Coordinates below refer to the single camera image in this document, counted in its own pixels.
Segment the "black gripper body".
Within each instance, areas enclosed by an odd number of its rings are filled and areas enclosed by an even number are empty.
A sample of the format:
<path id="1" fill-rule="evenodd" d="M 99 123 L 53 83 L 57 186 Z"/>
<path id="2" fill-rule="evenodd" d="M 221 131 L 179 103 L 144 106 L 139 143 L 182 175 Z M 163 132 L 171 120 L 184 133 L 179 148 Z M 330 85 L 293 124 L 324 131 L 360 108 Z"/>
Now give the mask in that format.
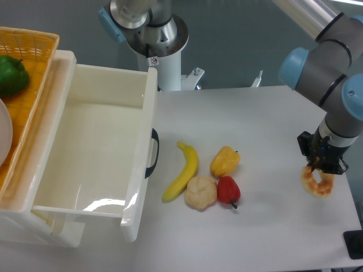
<path id="1" fill-rule="evenodd" d="M 317 130 L 314 134 L 304 131 L 297 137 L 301 153 L 306 157 L 307 166 L 328 174 L 343 174 L 348 164 L 343 160 L 347 147 L 336 147 L 329 143 L 329 136 L 322 137 Z"/>

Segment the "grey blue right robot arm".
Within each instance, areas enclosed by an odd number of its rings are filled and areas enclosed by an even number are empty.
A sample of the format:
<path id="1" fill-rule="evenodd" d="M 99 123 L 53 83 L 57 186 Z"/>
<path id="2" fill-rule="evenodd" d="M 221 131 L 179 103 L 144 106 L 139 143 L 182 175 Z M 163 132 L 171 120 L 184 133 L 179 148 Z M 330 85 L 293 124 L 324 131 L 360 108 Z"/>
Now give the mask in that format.
<path id="1" fill-rule="evenodd" d="M 275 1 L 316 42 L 313 50 L 296 48 L 283 61 L 278 77 L 326 115 L 314 134 L 297 138 L 312 169 L 341 175 L 343 155 L 362 134 L 362 74 L 347 76 L 362 56 L 362 15 L 352 17 L 325 1 Z"/>

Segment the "silver left robot arm base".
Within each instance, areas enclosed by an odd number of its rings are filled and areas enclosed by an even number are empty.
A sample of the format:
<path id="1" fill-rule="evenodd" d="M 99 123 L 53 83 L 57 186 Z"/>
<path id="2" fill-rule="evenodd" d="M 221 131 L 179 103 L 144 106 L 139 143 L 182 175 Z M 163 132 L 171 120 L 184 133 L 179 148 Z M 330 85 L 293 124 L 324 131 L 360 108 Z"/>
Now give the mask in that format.
<path id="1" fill-rule="evenodd" d="M 181 90 L 182 50 L 189 33 L 184 20 L 172 13 L 171 1 L 110 1 L 98 18 L 113 40 L 127 42 L 139 70 L 157 70 L 162 91 Z"/>

